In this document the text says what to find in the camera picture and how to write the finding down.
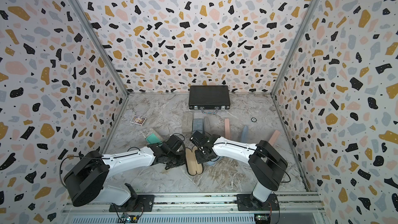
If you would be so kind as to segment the black case beige lining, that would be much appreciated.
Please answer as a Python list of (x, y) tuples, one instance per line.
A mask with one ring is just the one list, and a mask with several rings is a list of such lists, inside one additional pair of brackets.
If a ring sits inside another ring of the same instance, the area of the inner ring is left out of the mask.
[(187, 172), (191, 176), (201, 175), (203, 173), (203, 165), (198, 163), (195, 152), (198, 150), (196, 146), (193, 148), (186, 148), (186, 167)]

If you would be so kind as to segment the mint green glasses case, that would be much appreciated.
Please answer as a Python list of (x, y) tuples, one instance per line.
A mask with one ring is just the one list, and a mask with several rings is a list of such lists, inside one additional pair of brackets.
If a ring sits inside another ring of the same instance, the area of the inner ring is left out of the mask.
[(157, 133), (151, 133), (145, 138), (145, 140), (148, 144), (158, 144), (163, 142), (163, 138)]

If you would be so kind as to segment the grey case mint lining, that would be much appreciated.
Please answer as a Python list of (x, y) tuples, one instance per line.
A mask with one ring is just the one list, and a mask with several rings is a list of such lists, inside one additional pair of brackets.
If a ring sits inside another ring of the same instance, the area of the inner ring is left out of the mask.
[(194, 119), (192, 124), (193, 132), (199, 131), (203, 133), (204, 131), (204, 120), (203, 119)]

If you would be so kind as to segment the pink glasses case grey lining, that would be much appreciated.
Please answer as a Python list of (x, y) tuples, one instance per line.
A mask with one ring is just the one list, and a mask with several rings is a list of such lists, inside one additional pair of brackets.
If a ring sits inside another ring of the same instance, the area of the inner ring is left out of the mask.
[(224, 120), (224, 137), (228, 140), (231, 139), (230, 120), (228, 118)]

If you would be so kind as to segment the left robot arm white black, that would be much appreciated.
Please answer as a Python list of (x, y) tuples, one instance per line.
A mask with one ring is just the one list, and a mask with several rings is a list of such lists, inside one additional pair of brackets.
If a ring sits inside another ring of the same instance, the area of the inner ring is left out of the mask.
[(116, 154), (87, 153), (65, 175), (64, 184), (74, 207), (91, 202), (108, 202), (133, 210), (138, 196), (130, 184), (117, 185), (109, 181), (126, 171), (165, 164), (165, 169), (183, 166), (186, 163), (186, 148), (177, 144), (150, 144), (134, 151)]

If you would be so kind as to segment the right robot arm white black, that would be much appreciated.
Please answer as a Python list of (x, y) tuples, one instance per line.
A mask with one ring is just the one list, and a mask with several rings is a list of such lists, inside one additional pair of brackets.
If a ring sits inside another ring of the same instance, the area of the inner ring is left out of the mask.
[(245, 144), (219, 135), (208, 137), (196, 131), (190, 142), (197, 147), (195, 156), (199, 164), (217, 157), (228, 157), (248, 164), (258, 181), (252, 191), (252, 197), (258, 202), (266, 202), (271, 193), (279, 189), (287, 175), (287, 161), (267, 141)]

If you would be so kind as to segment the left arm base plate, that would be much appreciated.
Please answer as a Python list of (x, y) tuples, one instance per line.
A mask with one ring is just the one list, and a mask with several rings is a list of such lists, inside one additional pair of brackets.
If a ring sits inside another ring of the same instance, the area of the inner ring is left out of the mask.
[(122, 205), (111, 204), (109, 212), (151, 212), (154, 204), (155, 195), (137, 195), (131, 197)]

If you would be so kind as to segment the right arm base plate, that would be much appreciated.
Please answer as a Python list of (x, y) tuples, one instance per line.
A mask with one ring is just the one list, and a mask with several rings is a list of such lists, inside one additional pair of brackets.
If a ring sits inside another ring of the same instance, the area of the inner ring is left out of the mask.
[(236, 204), (239, 211), (278, 211), (279, 202), (275, 194), (270, 194), (265, 202), (261, 202), (252, 194), (238, 194)]

